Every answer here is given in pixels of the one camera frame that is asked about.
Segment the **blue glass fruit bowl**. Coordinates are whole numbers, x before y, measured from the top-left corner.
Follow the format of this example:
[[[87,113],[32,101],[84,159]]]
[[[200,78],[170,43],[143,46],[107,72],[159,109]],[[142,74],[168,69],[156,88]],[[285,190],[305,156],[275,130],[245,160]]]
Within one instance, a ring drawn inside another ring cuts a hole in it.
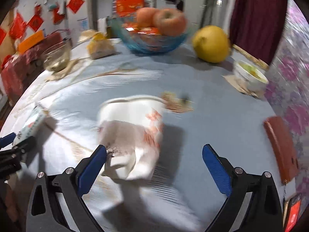
[[[134,16],[114,17],[110,20],[110,26],[113,34],[121,39],[131,52],[145,55],[171,52],[184,43],[189,36],[188,30],[179,36],[172,37],[162,35],[154,27],[138,28]]]

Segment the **smartphone with lit screen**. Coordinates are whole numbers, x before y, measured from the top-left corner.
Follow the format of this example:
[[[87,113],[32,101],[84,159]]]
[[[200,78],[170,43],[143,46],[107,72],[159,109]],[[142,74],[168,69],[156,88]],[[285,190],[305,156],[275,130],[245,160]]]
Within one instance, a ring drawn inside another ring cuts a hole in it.
[[[284,200],[283,204],[283,231],[289,232],[296,225],[300,207],[301,207],[301,194],[295,194],[288,200]]]

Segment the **yellow bagged bread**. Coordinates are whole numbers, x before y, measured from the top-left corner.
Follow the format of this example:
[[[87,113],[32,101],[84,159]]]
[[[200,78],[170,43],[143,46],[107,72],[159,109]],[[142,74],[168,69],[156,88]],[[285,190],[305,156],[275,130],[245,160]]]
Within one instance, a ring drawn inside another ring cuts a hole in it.
[[[86,49],[92,60],[114,55],[116,53],[112,42],[101,32],[93,32],[90,34],[90,40]]]

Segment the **floral plastic wall cover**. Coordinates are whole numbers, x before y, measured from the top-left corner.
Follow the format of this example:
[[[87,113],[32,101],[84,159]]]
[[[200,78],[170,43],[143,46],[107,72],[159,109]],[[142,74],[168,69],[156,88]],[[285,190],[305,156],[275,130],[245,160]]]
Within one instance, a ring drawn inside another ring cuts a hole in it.
[[[296,191],[308,199],[308,22],[288,0],[277,52],[267,72],[265,97],[287,124],[299,161]]]

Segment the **small paper carton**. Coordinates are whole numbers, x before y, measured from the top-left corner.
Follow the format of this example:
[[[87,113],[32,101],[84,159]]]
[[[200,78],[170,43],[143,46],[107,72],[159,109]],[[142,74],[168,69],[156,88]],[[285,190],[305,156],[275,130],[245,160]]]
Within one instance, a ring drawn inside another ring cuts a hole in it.
[[[36,104],[23,127],[13,140],[13,146],[16,146],[31,136],[34,137],[48,114],[49,112],[45,107],[43,107],[41,104]]]

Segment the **dark red curtain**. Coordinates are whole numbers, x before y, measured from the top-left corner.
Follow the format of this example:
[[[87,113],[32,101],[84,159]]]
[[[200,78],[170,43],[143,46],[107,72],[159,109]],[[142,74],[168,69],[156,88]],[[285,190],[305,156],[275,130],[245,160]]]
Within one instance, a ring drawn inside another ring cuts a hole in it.
[[[236,0],[229,26],[231,44],[270,65],[279,45],[288,0]]]

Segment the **right red apple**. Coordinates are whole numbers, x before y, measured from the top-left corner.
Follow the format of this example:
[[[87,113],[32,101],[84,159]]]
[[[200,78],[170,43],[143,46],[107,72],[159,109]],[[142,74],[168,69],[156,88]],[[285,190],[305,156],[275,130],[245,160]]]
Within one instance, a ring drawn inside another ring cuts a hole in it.
[[[179,36],[186,30],[187,19],[178,9],[161,9],[154,15],[154,26],[166,36]]]

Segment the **red gift box on shelf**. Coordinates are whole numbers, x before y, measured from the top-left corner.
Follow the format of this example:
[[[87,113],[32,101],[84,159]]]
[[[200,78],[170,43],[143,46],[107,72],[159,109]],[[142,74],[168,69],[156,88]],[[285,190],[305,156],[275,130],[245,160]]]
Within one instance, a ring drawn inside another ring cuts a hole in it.
[[[144,7],[144,0],[116,0],[116,15],[123,17]]]

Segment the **yellow pomelo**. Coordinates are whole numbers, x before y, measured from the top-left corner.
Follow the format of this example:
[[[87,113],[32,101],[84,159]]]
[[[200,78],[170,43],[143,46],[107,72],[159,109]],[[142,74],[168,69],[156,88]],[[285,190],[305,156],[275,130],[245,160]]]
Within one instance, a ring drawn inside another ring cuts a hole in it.
[[[192,47],[196,56],[208,63],[222,62],[230,53],[228,35],[214,25],[199,29],[192,38]]]

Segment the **light blue tablecloth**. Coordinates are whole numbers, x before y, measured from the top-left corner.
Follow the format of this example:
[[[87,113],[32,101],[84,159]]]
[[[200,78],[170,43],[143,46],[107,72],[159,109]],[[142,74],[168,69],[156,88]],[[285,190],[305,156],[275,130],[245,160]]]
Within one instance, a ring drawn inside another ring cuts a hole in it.
[[[202,158],[210,144],[247,173],[271,173],[282,199],[296,192],[283,185],[263,127],[274,115],[265,100],[238,93],[225,80],[232,59],[210,66],[181,45],[159,56],[135,55],[121,43],[116,54],[85,57],[58,81],[44,71],[28,87],[1,130],[22,129],[37,104],[49,112],[37,132],[37,145],[13,185],[26,216],[35,178],[60,174],[89,157],[99,144],[128,155],[117,159],[120,179],[101,171],[86,207],[105,231],[205,231],[224,204]]]

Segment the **left red apple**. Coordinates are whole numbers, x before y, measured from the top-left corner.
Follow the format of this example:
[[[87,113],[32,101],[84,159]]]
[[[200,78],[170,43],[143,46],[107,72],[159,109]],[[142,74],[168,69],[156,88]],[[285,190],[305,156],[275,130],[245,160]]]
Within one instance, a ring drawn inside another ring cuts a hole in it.
[[[158,9],[152,7],[143,7],[136,11],[136,22],[140,28],[153,27],[154,16],[159,12]]]

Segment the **white refrigerator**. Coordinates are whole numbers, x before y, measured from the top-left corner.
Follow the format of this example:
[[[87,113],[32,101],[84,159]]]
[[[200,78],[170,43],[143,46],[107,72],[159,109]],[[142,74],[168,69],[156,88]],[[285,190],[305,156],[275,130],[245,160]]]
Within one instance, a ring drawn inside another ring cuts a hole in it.
[[[73,47],[77,45],[81,32],[95,28],[94,2],[95,0],[65,0],[67,28]]]

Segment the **red cloth side table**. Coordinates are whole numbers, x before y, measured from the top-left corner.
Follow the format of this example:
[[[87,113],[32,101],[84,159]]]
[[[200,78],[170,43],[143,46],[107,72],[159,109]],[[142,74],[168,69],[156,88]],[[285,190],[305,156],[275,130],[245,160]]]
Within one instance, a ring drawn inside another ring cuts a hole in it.
[[[43,72],[44,51],[62,41],[61,31],[57,30],[25,53],[11,57],[3,65],[1,79],[12,104],[17,103],[30,84]]]

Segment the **red apple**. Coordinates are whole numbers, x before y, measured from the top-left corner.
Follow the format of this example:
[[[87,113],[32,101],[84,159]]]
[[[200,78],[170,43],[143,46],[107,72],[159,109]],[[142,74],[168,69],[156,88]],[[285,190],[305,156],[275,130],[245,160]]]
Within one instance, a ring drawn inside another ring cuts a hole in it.
[[[140,28],[153,27],[154,16],[159,12],[158,9],[152,7],[143,7],[136,11],[136,22]]]
[[[166,36],[179,36],[186,30],[187,19],[178,9],[161,9],[154,15],[154,26]]]

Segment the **orange gift box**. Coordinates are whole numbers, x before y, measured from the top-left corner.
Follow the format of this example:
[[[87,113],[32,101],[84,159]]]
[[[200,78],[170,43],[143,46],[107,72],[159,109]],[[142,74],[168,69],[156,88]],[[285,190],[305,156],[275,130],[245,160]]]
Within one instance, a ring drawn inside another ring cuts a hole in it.
[[[45,39],[45,34],[43,30],[39,30],[32,34],[30,37],[26,38],[17,46],[17,51],[20,54],[25,53],[27,50],[31,49],[36,44],[42,42]]]

